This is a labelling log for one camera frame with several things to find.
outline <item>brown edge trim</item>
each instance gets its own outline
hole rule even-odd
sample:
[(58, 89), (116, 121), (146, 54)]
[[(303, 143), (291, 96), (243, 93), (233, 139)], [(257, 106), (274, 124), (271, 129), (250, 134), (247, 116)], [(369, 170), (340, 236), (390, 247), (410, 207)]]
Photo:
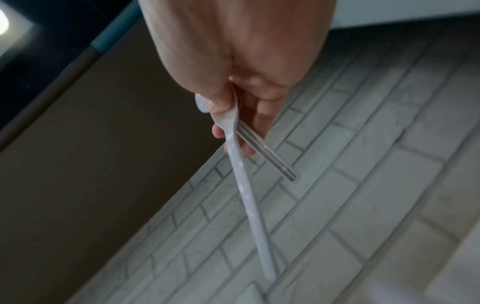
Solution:
[(100, 54), (87, 47), (65, 70), (15, 118), (0, 130), (0, 153), (45, 112), (98, 59)]

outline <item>clear plastic utensil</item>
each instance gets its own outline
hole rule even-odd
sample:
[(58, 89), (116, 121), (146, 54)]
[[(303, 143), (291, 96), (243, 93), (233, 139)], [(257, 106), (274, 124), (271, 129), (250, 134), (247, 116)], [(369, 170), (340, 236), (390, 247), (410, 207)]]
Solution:
[[(201, 95), (197, 98), (195, 95), (195, 102), (198, 109), (203, 113), (209, 112), (209, 101), (203, 98)], [(258, 154), (263, 156), (266, 161), (272, 164), (278, 171), (285, 176), (291, 182), (297, 182), (299, 174), (285, 162), (274, 149), (272, 149), (263, 138), (249, 125), (241, 120), (238, 120), (237, 133), (242, 137), (246, 143), (248, 143)]]
[[(199, 94), (195, 94), (195, 101), (197, 105), (200, 104), (199, 109), (205, 104), (205, 101), (207, 101), (208, 104), (208, 100)], [(248, 221), (250, 222), (261, 266), (265, 276), (271, 282), (274, 282), (279, 276), (279, 268), (270, 244), (264, 219), (260, 213), (257, 200), (255, 199), (252, 185), (250, 184), (250, 178), (245, 169), (242, 152), (237, 140), (237, 125), (239, 121), (237, 96), (235, 95), (234, 105), (230, 110), (223, 114), (212, 114), (211, 117), (213, 121), (225, 131), (226, 148), (230, 156), (231, 166), (235, 174), (241, 199), (245, 206)]]

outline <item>teal tube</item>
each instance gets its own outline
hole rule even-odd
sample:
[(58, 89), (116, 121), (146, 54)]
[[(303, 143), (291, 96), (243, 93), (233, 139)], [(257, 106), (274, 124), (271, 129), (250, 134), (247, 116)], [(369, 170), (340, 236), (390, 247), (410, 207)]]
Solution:
[(138, 1), (133, 0), (90, 45), (100, 54), (105, 54), (141, 15)]

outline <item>light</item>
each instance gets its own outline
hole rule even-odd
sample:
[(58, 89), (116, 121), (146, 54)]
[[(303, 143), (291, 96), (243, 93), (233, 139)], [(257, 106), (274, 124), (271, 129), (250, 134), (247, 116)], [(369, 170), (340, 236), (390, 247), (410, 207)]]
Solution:
[(0, 35), (5, 33), (9, 29), (9, 20), (5, 14), (0, 10)]

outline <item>hand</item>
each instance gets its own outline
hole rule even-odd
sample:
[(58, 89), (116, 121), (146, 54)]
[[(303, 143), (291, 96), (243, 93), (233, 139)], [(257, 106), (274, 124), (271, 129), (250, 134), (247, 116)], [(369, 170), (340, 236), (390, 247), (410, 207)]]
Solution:
[[(139, 0), (165, 68), (185, 89), (232, 106), (265, 137), (330, 29), (335, 0)], [(213, 126), (217, 138), (223, 130)], [(247, 155), (255, 152), (244, 147)]]

